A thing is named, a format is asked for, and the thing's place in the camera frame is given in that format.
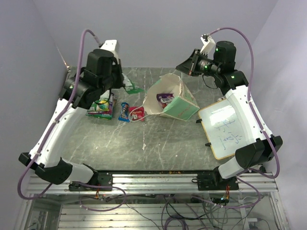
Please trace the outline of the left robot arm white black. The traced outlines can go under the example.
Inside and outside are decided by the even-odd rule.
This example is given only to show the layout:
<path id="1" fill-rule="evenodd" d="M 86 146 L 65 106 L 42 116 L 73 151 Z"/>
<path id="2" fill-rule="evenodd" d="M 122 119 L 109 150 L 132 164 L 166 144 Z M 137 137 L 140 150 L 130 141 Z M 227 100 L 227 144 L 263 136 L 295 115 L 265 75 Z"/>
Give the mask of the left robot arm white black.
<path id="1" fill-rule="evenodd" d="M 86 190 L 97 187 L 97 173 L 85 164 L 75 164 L 62 158 L 71 132 L 79 120 L 110 89 L 123 87 L 121 62 L 115 49 L 101 47 L 88 54 L 83 76 L 67 79 L 60 92 L 56 110 L 38 143 L 21 153 L 19 161 L 51 184 L 66 180 L 81 182 Z"/>

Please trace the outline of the purple pink candy tube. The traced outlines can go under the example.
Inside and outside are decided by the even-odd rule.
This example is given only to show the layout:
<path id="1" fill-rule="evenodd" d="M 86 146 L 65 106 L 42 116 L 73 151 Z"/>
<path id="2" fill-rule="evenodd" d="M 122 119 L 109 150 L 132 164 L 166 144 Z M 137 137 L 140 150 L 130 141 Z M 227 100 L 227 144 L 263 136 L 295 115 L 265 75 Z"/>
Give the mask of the purple pink candy tube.
<path id="1" fill-rule="evenodd" d="M 162 108 L 165 108 L 168 104 L 170 104 L 174 96 L 172 93 L 159 93 L 156 95 L 158 103 L 161 105 Z"/>

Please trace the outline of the green Fox's candy packet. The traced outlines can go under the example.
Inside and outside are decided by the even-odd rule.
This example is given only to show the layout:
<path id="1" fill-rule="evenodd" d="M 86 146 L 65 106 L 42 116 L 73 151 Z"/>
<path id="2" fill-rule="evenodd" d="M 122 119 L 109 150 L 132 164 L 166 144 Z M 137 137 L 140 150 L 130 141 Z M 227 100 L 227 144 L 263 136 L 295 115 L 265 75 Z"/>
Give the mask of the green Fox's candy packet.
<path id="1" fill-rule="evenodd" d="M 123 84 L 124 84 L 124 89 L 127 94 L 137 94 L 144 92 L 144 89 L 141 89 L 137 85 L 135 85 L 124 73 L 122 74 L 123 76 Z"/>

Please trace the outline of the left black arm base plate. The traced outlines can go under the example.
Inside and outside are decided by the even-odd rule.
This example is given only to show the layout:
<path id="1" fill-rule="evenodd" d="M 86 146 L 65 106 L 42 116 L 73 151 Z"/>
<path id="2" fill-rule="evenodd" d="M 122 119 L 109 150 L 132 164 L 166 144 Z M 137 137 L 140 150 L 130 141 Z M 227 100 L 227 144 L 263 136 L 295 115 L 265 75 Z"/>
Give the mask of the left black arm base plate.
<path id="1" fill-rule="evenodd" d="M 69 191 L 71 192 L 85 192 L 85 191 L 112 191 L 113 177 L 108 172 L 98 172 L 93 175 L 87 186 L 79 182 L 72 181 L 69 184 Z"/>

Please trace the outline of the blue snack packet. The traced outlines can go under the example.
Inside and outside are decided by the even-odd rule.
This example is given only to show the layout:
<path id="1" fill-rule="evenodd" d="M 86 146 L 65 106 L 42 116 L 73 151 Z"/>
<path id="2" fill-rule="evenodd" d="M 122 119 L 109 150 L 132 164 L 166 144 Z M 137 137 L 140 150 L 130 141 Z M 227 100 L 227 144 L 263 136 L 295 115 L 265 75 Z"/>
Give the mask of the blue snack packet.
<path id="1" fill-rule="evenodd" d="M 121 103 L 121 111 L 118 117 L 119 121 L 129 122 L 129 104 L 126 102 Z"/>

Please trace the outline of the green printed paper bag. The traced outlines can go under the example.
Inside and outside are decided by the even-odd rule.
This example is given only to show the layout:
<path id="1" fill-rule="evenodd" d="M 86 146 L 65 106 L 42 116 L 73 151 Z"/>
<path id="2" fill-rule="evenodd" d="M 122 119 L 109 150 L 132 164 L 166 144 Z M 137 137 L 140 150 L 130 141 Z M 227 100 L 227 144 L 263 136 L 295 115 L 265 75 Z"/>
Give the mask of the green printed paper bag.
<path id="1" fill-rule="evenodd" d="M 156 98 L 159 93 L 172 93 L 174 99 L 162 108 Z M 158 115 L 182 121 L 189 120 L 200 109 L 182 78 L 173 73 L 160 76 L 159 80 L 148 89 L 141 106 L 144 107 L 145 117 Z"/>

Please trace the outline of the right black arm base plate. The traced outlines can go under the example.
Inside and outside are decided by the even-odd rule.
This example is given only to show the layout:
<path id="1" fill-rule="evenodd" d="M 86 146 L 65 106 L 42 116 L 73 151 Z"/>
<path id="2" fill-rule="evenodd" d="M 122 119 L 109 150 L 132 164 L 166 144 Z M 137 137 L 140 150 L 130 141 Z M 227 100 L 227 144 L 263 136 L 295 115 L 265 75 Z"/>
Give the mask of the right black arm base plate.
<path id="1" fill-rule="evenodd" d="M 191 180 L 196 184 L 199 191 L 213 190 L 238 190 L 239 186 L 235 177 L 223 179 L 217 171 L 203 171 Z"/>

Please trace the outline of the red snack packet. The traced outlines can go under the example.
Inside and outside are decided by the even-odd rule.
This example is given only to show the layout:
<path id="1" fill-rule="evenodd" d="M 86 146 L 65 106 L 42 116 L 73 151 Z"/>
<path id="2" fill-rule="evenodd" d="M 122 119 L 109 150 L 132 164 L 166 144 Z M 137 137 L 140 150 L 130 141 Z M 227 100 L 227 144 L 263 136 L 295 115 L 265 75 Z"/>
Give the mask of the red snack packet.
<path id="1" fill-rule="evenodd" d="M 131 106 L 129 107 L 129 120 L 130 121 L 144 121 L 145 112 L 144 107 L 136 107 Z"/>

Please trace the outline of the green snack packet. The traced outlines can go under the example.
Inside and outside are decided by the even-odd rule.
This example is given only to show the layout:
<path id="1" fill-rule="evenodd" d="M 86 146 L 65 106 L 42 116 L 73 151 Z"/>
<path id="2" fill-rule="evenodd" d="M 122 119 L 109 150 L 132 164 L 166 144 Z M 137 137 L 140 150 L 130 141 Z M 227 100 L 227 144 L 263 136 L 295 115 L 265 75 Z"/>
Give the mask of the green snack packet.
<path id="1" fill-rule="evenodd" d="M 86 115 L 90 117 L 104 118 L 107 120 L 111 120 L 113 118 L 113 109 L 116 102 L 117 102 L 116 99 L 110 102 L 108 111 L 88 111 Z"/>

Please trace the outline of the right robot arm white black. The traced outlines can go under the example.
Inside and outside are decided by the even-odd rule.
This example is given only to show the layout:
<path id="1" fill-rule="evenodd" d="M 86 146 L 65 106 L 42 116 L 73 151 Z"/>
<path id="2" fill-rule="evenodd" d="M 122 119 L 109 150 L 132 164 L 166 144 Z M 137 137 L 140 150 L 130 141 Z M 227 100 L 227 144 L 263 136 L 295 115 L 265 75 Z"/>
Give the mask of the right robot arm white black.
<path id="1" fill-rule="evenodd" d="M 198 111 L 207 146 L 216 159 L 227 162 L 205 170 L 192 180 L 200 191 L 237 190 L 236 177 L 271 161 L 283 144 L 266 126 L 248 90 L 248 80 L 235 68 L 236 47 L 230 41 L 204 43 L 176 69 L 189 76 L 210 76 L 221 91 L 220 101 Z"/>

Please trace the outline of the green yellow snack box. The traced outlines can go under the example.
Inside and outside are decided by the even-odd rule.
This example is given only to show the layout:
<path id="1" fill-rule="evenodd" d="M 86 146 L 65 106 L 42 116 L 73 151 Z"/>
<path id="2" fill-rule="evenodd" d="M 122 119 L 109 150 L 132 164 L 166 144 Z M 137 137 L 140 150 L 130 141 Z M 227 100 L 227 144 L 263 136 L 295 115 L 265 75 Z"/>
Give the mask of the green yellow snack box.
<path id="1" fill-rule="evenodd" d="M 112 92 L 111 92 L 111 90 L 108 90 L 105 93 L 103 93 L 98 100 L 96 100 L 94 102 L 98 102 L 98 101 L 101 101 L 101 100 L 105 100 L 105 101 L 108 102 L 109 100 L 111 100 L 111 96 L 112 96 Z"/>

